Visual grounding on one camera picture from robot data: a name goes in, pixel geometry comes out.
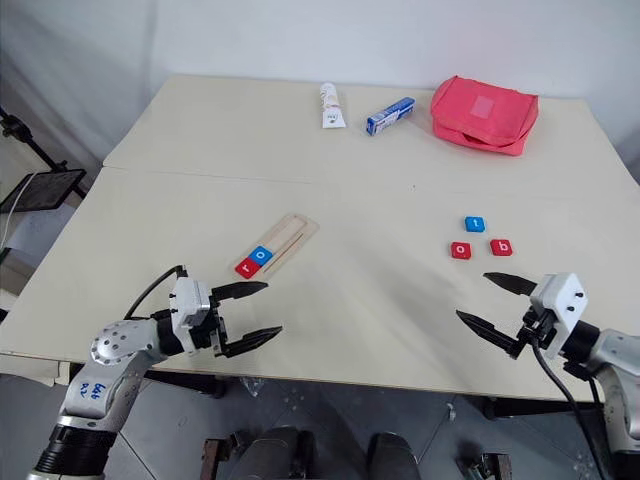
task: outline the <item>pink bag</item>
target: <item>pink bag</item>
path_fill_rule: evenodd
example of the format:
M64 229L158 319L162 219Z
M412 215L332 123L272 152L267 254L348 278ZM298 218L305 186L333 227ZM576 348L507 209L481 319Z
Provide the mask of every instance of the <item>pink bag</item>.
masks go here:
M538 116L538 97L455 76L433 95L431 115L437 137L520 155Z

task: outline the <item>blue box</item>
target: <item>blue box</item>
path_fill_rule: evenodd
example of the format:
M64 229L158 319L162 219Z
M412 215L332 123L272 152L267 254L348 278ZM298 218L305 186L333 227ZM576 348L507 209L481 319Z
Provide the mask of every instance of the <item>blue box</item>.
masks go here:
M466 217L464 225L467 232L484 232L484 218L482 217Z
M370 116L367 118L367 133L373 137L389 125L393 125L402 117L409 115L413 111L415 103L415 99L404 97L402 100L385 108L381 112Z
M253 252L249 254L249 258L261 267L269 260L271 260L271 257L273 257L273 253L261 246L257 247Z

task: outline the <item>table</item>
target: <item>table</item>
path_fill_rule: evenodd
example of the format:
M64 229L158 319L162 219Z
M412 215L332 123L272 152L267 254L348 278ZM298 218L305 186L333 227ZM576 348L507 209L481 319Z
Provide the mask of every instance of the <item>table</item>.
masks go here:
M0 352L84 361L159 273L184 263L210 286L284 214L320 225L270 288L223 305L231 338L284 331L257 351L179 355L159 369L561 398L530 352L513 362L455 316L515 334L527 302L482 278L575 271L584 319L640 334L640 191L581 100L542 99L520 158L430 131L431 93L338 86L350 128L320 128L319 86L178 76L105 161L89 195L0 330ZM411 119L369 138L364 119L397 98ZM485 234L464 231L485 217ZM515 254L494 257L508 238ZM450 258L470 241L470 261ZM139 312L166 308L170 285ZM564 375L577 399L582 382Z

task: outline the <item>white tube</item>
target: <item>white tube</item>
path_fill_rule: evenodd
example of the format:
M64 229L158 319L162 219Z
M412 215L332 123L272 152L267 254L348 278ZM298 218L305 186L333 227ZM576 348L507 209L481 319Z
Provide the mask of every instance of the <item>white tube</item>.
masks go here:
M323 83L320 87L322 100L322 128L344 128L347 125L342 118L338 102L338 92L333 83Z

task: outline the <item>gray floor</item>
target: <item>gray floor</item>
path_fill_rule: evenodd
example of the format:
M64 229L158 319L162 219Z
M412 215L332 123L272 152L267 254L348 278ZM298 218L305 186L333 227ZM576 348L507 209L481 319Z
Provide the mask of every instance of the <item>gray floor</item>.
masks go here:
M60 386L0 376L2 480L22 479L33 466L64 393ZM380 431L408 440L424 480L462 479L455 460L475 452L510 454L514 480L598 478L571 415L489 421L476 404L453 394L285 381L267 381L253 398L237 380L216 400L145 381L106 473L109 479L196 479L205 439L295 425L315 433L319 473L327 479L365 478L364 452ZM218 478L226 478L234 460Z

